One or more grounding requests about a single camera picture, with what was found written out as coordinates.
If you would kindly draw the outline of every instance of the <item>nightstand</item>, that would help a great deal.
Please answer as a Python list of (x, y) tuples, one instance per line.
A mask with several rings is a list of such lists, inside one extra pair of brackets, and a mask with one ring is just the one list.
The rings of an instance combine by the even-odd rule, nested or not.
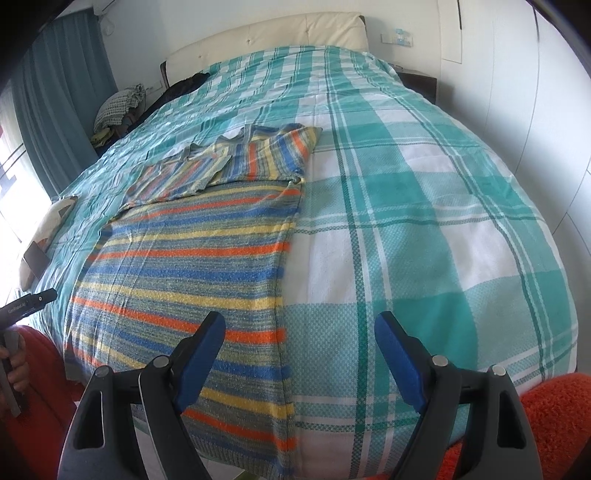
[(433, 105), (437, 98), (437, 79), (416, 70), (407, 70), (390, 64), (406, 88), (410, 88), (423, 95)]

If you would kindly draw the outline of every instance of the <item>teal plaid blanket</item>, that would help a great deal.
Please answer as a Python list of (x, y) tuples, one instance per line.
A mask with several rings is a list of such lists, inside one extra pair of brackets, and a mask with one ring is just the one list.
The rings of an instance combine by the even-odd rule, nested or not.
[[(519, 391), (574, 369), (576, 314), (539, 211), (486, 145), (389, 65), (336, 47), (286, 47), (210, 72), (64, 192), (80, 199), (38, 286), (60, 298), (35, 317), (57, 345), (72, 329), (73, 285), (135, 166), (245, 124), (299, 122), (323, 133), (282, 285), (296, 475), (388, 472), (406, 445), (417, 416), (373, 339), (383, 310), (459, 367), (504, 365)], [(247, 466), (238, 455), (222, 460)]]

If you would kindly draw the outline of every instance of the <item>teal curtain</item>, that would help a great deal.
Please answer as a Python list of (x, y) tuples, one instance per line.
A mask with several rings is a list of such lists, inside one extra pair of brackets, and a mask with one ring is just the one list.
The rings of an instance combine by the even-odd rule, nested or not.
[(117, 91), (91, 9), (45, 27), (12, 77), (31, 163), (50, 197), (97, 160), (90, 144), (100, 106)]

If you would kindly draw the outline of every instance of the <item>finger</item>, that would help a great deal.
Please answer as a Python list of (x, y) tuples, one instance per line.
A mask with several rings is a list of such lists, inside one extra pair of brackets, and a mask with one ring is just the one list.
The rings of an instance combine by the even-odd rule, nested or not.
[(17, 382), (13, 385), (14, 390), (16, 390), (17, 392), (23, 393), (27, 387), (29, 386), (29, 379), (28, 377), (25, 380), (21, 380), (20, 382)]
[(10, 364), (13, 368), (18, 368), (25, 363), (26, 356), (27, 354), (25, 353), (25, 350), (19, 350), (13, 356), (10, 357)]
[(8, 381), (12, 384), (29, 378), (29, 364), (25, 363), (8, 374)]

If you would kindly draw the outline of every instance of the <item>cream leather headboard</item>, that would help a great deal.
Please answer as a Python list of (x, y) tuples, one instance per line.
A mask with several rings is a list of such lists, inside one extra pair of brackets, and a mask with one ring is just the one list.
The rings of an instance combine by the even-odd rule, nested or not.
[(219, 61), (288, 45), (334, 45), (368, 51), (358, 12), (322, 12), (274, 18), (217, 33), (174, 52), (161, 65), (169, 86)]

